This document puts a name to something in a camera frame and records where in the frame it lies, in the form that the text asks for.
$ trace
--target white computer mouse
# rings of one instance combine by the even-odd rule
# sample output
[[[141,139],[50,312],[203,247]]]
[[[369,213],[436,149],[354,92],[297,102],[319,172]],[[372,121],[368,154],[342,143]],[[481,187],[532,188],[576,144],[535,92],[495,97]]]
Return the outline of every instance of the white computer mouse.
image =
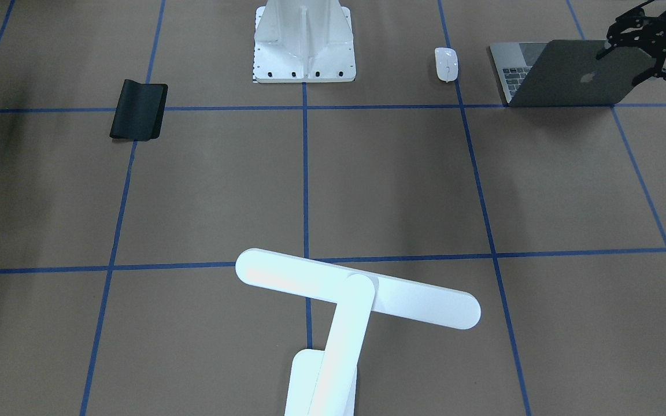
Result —
[[[459,75],[457,51],[448,47],[436,48],[436,74],[441,81],[450,82]]]

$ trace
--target brown floor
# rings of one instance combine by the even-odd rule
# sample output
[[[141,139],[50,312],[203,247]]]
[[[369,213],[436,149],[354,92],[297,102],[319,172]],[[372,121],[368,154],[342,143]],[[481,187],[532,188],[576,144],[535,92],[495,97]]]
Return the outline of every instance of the brown floor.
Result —
[[[283,414],[334,309],[249,247],[479,300],[374,314],[358,416],[666,415],[666,82],[508,109],[487,50],[640,2],[348,0],[356,81],[302,86],[251,82],[262,0],[0,0],[0,415]],[[159,139],[109,139],[122,79],[169,84]]]

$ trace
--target silver laptop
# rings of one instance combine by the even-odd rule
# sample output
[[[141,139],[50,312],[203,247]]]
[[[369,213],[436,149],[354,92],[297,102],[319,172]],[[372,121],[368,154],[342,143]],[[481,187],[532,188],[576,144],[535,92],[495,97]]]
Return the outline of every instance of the silver laptop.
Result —
[[[605,40],[490,44],[508,106],[613,105],[631,92],[635,76],[654,66],[636,47],[619,47],[601,60]]]

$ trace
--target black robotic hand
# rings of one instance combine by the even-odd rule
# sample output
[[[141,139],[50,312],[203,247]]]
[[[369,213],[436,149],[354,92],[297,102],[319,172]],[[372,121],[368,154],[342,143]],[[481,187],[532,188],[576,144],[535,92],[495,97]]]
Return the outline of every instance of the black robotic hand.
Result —
[[[666,10],[657,17],[646,16],[644,6],[655,0],[648,0],[616,18],[608,28],[608,47],[598,53],[602,59],[617,47],[637,47],[656,59],[655,66],[640,73],[632,82],[634,86],[652,76],[666,81]]]

